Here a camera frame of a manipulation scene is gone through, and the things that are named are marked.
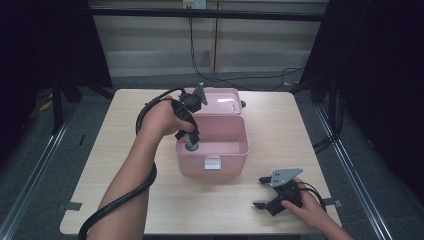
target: human hand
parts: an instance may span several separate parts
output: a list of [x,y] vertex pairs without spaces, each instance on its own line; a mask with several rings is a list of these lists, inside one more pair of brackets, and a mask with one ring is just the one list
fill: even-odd
[[141,124],[141,131],[159,138],[175,133],[178,130],[193,131],[193,124],[179,119],[174,114],[171,105],[172,97],[165,96],[163,99],[147,112]]
[[[297,177],[293,180],[298,183],[299,188],[305,188],[305,185],[301,183],[302,180]],[[307,191],[301,191],[300,195],[303,202],[301,208],[287,200],[283,200],[281,204],[290,212],[299,216],[306,224],[320,231],[322,231],[323,227],[333,222],[312,194]]]

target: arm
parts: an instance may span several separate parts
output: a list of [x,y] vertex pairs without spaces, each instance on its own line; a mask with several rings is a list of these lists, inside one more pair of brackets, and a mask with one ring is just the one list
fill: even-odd
[[[299,178],[294,178],[296,182],[302,182]],[[304,188],[304,184],[299,184],[300,188]],[[306,224],[316,228],[322,232],[327,239],[351,240],[353,239],[345,232],[327,213],[321,208],[318,201],[312,194],[306,191],[300,192],[303,206],[297,207],[289,201],[282,201],[281,204],[290,212],[299,216]]]
[[[140,186],[153,166],[157,147],[165,135],[177,130],[190,132],[193,126],[175,116],[170,101],[162,101],[145,116],[140,132],[99,208]],[[97,222],[88,239],[142,239],[146,223],[149,192],[145,191]]]

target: wooden table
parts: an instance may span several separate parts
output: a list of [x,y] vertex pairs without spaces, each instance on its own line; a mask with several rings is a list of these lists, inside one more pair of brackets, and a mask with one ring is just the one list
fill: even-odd
[[[60,230],[75,235],[93,214],[135,139],[135,120],[144,103],[162,90],[119,90],[105,117]],[[288,211],[272,217],[253,202],[268,202],[275,191],[258,182],[272,170],[303,168],[299,177],[323,198],[330,194],[293,95],[281,92],[239,92],[246,102],[250,152],[237,176],[185,176],[179,171],[175,137],[165,137],[157,151],[158,176],[150,188],[146,235],[309,234],[315,230]],[[328,213],[340,224],[334,206]]]

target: floor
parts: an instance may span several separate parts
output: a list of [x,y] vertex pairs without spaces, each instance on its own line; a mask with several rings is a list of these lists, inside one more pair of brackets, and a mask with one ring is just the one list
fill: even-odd
[[[209,86],[234,87],[240,90],[266,91],[277,87],[277,91],[286,91],[299,79],[300,72],[284,79],[259,77],[274,76],[281,72],[270,73],[221,73],[221,78],[255,76],[256,79],[205,82]],[[158,88],[169,89],[176,86],[190,86],[205,81],[196,74],[177,74],[146,77],[114,78],[115,90],[120,88]],[[63,100],[66,129],[60,139],[52,136],[53,110],[38,108],[45,102],[49,89],[41,91],[37,107],[24,126],[19,142],[10,155],[7,164],[0,171],[0,220],[2,239],[76,239],[60,233],[59,225],[64,212],[60,204],[70,200],[81,171],[101,127],[110,100],[81,88],[83,98],[79,103]],[[306,129],[312,143],[327,136],[320,120],[319,106],[310,100],[309,91],[295,95]],[[49,160],[44,162],[42,171],[34,176],[34,170],[40,169],[40,157],[46,153],[49,141],[58,140],[52,149]],[[351,161],[351,169],[360,177],[369,194],[372,205],[382,217],[387,228],[386,234],[376,233],[371,224],[369,205],[363,202],[357,188],[352,185],[348,171],[341,163],[336,146],[330,145],[317,154],[318,161],[334,199],[343,204],[338,213],[343,227],[355,239],[422,239],[424,236],[424,211],[401,181],[385,166],[384,159],[370,148],[361,126],[352,119],[348,111],[343,118],[343,130],[340,140]],[[16,204],[19,196],[25,201]],[[248,239],[299,239],[296,236],[247,236]],[[323,239],[319,234],[301,236],[301,239]],[[161,236],[161,240],[211,239],[211,236]]]

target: pink box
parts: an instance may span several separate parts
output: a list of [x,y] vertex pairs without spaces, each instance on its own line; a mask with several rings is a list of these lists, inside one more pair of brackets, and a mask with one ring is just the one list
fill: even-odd
[[199,148],[188,151],[177,141],[180,171],[193,174],[240,174],[249,152],[246,125],[236,89],[205,88],[208,105],[193,114],[199,126]]

